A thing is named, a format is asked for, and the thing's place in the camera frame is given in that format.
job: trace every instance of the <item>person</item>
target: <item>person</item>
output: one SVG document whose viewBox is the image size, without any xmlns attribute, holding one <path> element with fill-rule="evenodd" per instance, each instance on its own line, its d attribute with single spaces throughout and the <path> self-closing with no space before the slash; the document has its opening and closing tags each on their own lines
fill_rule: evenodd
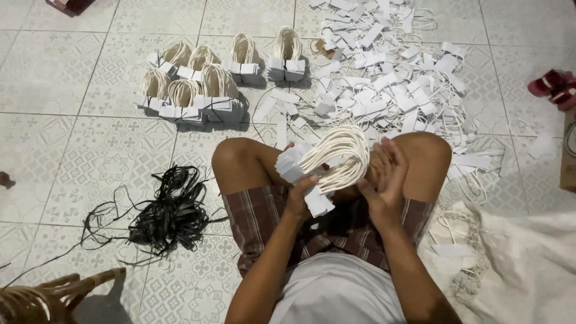
<svg viewBox="0 0 576 324">
<path fill-rule="evenodd" d="M 318 218 L 304 202 L 318 177 L 290 186 L 275 170 L 280 153 L 230 138 L 212 158 L 241 250 L 225 323 L 460 323 L 415 251 L 448 172 L 448 143 L 431 133 L 383 138 L 366 176 Z"/>
</svg>

